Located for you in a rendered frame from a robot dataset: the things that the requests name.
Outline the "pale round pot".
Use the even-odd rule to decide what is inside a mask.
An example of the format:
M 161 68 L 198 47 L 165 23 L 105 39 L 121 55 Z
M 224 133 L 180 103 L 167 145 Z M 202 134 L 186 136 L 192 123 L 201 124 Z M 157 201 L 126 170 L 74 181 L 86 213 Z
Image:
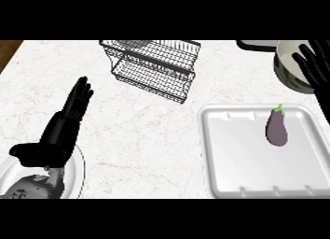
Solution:
M 314 89 L 301 72 L 292 54 L 300 53 L 300 45 L 310 47 L 307 40 L 280 40 L 275 55 L 275 72 L 283 85 L 294 91 L 313 94 Z

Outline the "white plastic tray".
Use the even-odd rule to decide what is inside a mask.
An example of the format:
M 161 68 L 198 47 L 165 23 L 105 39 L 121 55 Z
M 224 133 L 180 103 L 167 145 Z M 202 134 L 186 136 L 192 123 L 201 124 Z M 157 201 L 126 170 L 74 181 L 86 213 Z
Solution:
M 266 125 L 285 114 L 288 143 Z M 311 110 L 300 104 L 207 105 L 198 112 L 207 189 L 219 199 L 330 198 L 330 146 Z

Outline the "white round plate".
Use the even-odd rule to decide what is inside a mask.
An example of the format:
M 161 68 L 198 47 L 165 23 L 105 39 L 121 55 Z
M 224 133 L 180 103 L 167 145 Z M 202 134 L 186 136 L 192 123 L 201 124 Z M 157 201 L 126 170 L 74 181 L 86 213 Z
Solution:
M 49 172 L 43 168 L 30 168 L 21 165 L 19 160 L 9 156 L 0 165 L 0 195 L 3 195 L 14 183 L 31 175 L 46 176 Z M 78 199 L 86 181 L 86 160 L 80 147 L 74 148 L 73 157 L 65 165 L 62 199 Z

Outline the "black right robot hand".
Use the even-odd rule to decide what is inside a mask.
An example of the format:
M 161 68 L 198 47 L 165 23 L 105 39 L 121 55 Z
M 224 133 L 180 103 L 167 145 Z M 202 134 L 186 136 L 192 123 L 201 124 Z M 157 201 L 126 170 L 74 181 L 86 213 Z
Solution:
M 292 54 L 301 72 L 314 89 L 320 109 L 330 125 L 330 40 L 310 40 Z

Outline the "purple eggplant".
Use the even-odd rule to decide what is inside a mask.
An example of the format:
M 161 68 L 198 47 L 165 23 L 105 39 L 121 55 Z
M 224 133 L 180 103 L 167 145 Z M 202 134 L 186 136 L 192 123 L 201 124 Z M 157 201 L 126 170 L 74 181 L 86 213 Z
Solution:
M 288 131 L 285 127 L 285 111 L 282 105 L 279 105 L 270 114 L 270 118 L 266 124 L 266 138 L 269 142 L 283 147 L 288 143 Z

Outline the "dark rimmed pale appliance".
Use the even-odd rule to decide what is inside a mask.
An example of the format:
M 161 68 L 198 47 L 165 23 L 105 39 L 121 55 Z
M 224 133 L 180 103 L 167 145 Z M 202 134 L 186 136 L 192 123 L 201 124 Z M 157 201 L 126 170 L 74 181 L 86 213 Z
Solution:
M 238 46 L 251 51 L 275 52 L 278 49 L 278 40 L 239 40 Z

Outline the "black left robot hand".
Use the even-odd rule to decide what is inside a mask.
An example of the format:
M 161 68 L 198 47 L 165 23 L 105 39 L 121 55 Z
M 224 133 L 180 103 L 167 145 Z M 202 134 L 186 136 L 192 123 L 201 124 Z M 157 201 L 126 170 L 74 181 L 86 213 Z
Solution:
M 25 167 L 62 168 L 73 156 L 80 124 L 93 97 L 89 78 L 81 77 L 73 87 L 67 103 L 50 119 L 40 141 L 18 144 L 11 155 Z

